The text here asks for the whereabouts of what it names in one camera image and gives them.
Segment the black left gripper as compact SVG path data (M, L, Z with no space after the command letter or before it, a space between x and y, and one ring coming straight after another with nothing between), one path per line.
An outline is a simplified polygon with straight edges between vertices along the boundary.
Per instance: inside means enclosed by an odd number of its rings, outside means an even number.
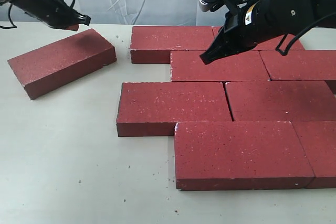
M13 0L13 5L53 29L78 31L89 26L91 17L81 15L60 0Z

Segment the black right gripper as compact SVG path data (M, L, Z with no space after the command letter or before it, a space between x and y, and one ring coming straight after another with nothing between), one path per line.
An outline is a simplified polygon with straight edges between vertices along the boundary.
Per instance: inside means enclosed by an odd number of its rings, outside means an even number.
M278 28L268 13L270 1L257 1L227 17L210 47L200 55L208 65L216 60L255 48L258 44L278 37Z

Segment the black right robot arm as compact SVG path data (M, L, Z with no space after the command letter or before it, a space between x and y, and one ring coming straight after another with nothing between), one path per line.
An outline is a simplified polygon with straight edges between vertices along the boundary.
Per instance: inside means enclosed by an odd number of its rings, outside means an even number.
M228 8L225 23L210 47L200 55L208 65L218 59L247 52L258 44L288 35L293 39L285 49L275 50L282 56L292 45L315 27L335 28L335 0L198 0L203 12Z

